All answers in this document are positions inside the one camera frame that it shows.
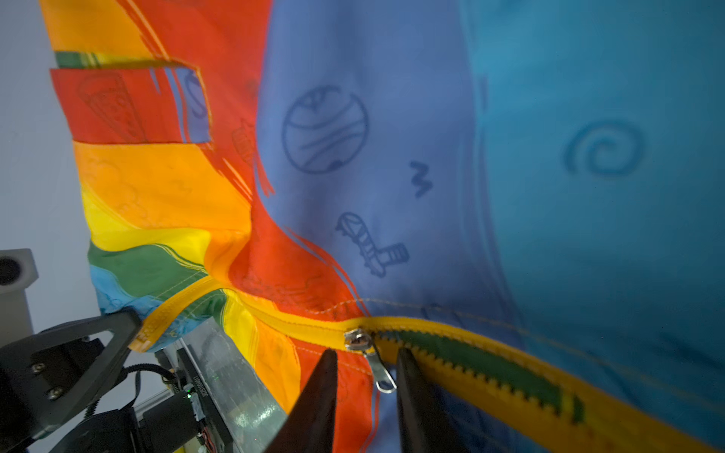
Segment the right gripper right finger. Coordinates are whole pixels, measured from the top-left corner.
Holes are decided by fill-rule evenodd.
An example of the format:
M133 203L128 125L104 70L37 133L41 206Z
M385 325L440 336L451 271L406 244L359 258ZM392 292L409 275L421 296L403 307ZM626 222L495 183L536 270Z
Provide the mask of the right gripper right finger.
M468 452L409 348L398 351L396 378L401 451Z

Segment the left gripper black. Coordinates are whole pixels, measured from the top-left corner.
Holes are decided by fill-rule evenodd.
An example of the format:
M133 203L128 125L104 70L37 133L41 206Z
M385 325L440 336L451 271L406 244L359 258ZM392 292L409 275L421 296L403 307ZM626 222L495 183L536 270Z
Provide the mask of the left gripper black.
M26 451L115 387L141 327L128 309L1 347L1 450ZM199 434L191 398L174 393L142 411L94 403L51 452L176 452Z

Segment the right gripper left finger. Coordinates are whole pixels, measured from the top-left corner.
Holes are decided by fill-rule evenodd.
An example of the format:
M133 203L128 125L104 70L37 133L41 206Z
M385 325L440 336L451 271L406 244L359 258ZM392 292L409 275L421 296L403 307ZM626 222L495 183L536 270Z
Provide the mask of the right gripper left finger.
M296 405L265 453L333 451L338 388L338 358L326 350Z

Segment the rainbow striped jacket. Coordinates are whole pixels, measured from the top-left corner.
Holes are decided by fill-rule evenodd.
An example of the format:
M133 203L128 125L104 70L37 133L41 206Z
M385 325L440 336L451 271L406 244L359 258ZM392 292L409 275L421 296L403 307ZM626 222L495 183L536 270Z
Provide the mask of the rainbow striped jacket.
M720 1L45 1L102 313L215 318L337 452L724 449Z

